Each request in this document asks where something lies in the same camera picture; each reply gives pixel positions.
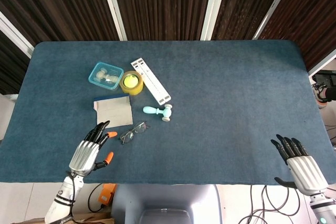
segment plastic container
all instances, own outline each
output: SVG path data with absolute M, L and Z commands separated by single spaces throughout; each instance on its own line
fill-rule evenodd
M 89 82 L 105 89 L 115 90 L 124 70 L 113 65 L 99 62 L 89 76 Z

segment eyeglasses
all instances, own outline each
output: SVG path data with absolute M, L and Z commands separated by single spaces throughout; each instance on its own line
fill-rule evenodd
M 146 122 L 137 123 L 133 129 L 131 129 L 129 131 L 126 131 L 126 132 L 124 132 L 120 135 L 119 139 L 122 142 L 121 144 L 125 144 L 125 143 L 128 143 L 129 141 L 131 141 L 134 137 L 133 132 L 142 133 L 149 127 L 150 126 L 146 125 Z

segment cardboard piece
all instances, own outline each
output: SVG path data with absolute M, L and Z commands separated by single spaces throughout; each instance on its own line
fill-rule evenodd
M 97 124 L 110 121 L 107 128 L 132 125 L 132 108 L 128 94 L 96 98 L 93 108 L 97 112 Z
M 73 217 L 76 221 L 89 221 L 93 223 L 102 222 L 104 224 L 114 224 L 114 219 L 110 218 L 109 212 L 97 212 L 97 213 L 90 213 L 90 214 L 79 214 L 74 215 Z M 36 218 L 32 220 L 26 220 L 19 223 L 13 224 L 45 224 L 44 218 Z M 66 224 L 74 224 L 72 221 L 68 221 Z

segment cable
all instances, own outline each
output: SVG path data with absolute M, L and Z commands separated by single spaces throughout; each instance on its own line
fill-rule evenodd
M 75 190 L 74 176 L 76 176 L 76 174 L 72 175 L 71 172 L 69 172 L 69 171 L 67 171 L 67 174 L 71 178 L 72 188 L 73 188 L 73 196 L 72 196 L 72 201 L 71 201 L 70 210 L 69 210 L 69 215 L 71 216 L 71 221 L 75 224 L 104 224 L 103 222 L 88 222 L 88 221 L 76 221 L 76 220 L 74 220 L 74 217 L 73 217 L 73 214 L 72 214 L 72 208 L 73 208 L 73 204 L 75 202 L 75 192 L 76 192 L 76 190 Z
M 251 214 L 250 214 L 250 217 L 247 220 L 248 223 L 251 221 L 251 218 L 252 218 L 252 215 L 253 215 L 252 185 L 250 186 L 250 200 L 251 200 Z
M 90 193 L 90 195 L 89 195 L 89 198 L 88 198 L 88 208 L 89 208 L 89 210 L 90 210 L 91 212 L 99 212 L 101 209 L 103 209 L 103 208 L 105 207 L 104 204 L 101 204 L 100 208 L 99 208 L 98 210 L 94 211 L 94 210 L 91 209 L 91 206 L 90 206 L 90 198 L 91 198 L 91 195 L 92 195 L 93 192 L 94 192 L 99 186 L 101 186 L 102 184 L 103 184 L 103 183 L 100 183 L 98 186 L 96 186 L 96 187 L 92 190 L 92 192 Z
M 266 192 L 266 197 L 267 197 L 268 201 L 270 202 L 271 206 L 273 207 L 273 209 L 265 209 L 264 192 Z M 276 208 L 274 206 L 274 204 L 270 201 L 270 198 L 268 196 L 267 186 L 264 186 L 263 189 L 262 189 L 262 191 L 261 191 L 261 201 L 262 201 L 262 204 L 263 204 L 263 208 L 252 211 L 252 213 L 250 213 L 248 216 L 245 216 L 243 219 L 241 219 L 238 224 L 241 224 L 241 222 L 244 219 L 247 219 L 247 218 L 248 218 L 247 224 L 250 224 L 250 221 L 251 221 L 252 217 L 256 217 L 257 218 L 255 220 L 255 223 L 258 221 L 258 219 L 260 219 L 260 220 L 262 220 L 264 222 L 264 224 L 267 224 L 267 221 L 265 220 L 265 213 L 266 212 L 278 212 L 278 213 L 280 213 L 280 214 L 282 214 L 284 216 L 287 216 L 290 219 L 291 223 L 293 224 L 293 221 L 292 221 L 292 219 L 290 217 L 296 215 L 299 212 L 300 206 L 301 206 L 300 196 L 299 196 L 297 190 L 295 190 L 295 192 L 296 192 L 297 197 L 298 197 L 298 208 L 297 208 L 297 210 L 294 213 L 292 213 L 292 214 L 286 214 L 284 212 L 281 212 L 280 210 L 286 205 L 286 203 L 287 203 L 287 201 L 289 199 L 289 188 L 287 188 L 287 195 L 286 195 L 285 201 L 281 204 L 280 207 Z M 251 206 L 252 206 L 252 209 L 253 209 L 252 189 L 250 189 L 250 197 L 251 197 Z
M 265 224 L 268 224 L 267 221 L 265 221 L 262 217 L 257 216 L 257 215 L 248 215 L 248 216 L 245 216 L 243 219 L 240 220 L 240 222 L 238 224 L 240 224 L 243 220 L 245 220 L 246 218 L 249 218 L 249 217 L 257 217 L 258 219 L 261 219 Z

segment tennis ball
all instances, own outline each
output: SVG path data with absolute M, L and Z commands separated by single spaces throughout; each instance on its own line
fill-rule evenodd
M 129 89 L 134 88 L 136 85 L 138 85 L 138 83 L 139 79 L 133 74 L 126 76 L 126 78 L 124 79 L 124 85 Z

